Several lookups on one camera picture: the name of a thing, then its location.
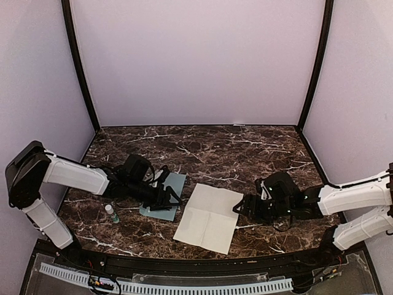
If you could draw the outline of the white paper sheet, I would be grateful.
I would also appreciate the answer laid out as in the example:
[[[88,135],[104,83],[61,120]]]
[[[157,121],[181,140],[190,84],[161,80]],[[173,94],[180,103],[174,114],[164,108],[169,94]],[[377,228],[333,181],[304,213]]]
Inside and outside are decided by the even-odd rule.
[[[198,183],[173,239],[227,255],[238,221],[233,207],[242,199],[239,192]]]

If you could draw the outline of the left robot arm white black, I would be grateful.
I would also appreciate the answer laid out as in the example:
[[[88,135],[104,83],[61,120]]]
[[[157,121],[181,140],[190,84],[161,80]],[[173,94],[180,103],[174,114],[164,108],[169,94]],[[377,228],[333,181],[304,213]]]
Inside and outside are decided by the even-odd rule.
[[[164,165],[155,170],[147,158],[130,154],[115,167],[89,165],[49,151],[40,141],[32,141],[5,167],[9,206],[22,211],[48,240],[63,250],[62,257],[73,268],[81,268],[87,255],[76,245],[77,238],[61,220],[62,203],[47,199],[45,193],[70,189],[107,199],[135,199],[151,211],[169,210],[182,204],[181,197],[165,185],[170,174]]]

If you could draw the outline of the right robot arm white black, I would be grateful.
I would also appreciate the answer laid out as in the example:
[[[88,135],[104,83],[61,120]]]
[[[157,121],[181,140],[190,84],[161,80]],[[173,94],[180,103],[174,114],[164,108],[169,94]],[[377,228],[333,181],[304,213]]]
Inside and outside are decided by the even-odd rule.
[[[392,168],[370,178],[346,184],[325,184],[301,190],[290,174],[276,172],[255,180],[256,194],[245,195],[233,212],[272,225],[281,217],[309,220],[335,213],[370,207],[371,211],[324,232],[313,261],[330,264],[337,251],[382,232],[392,232]]]

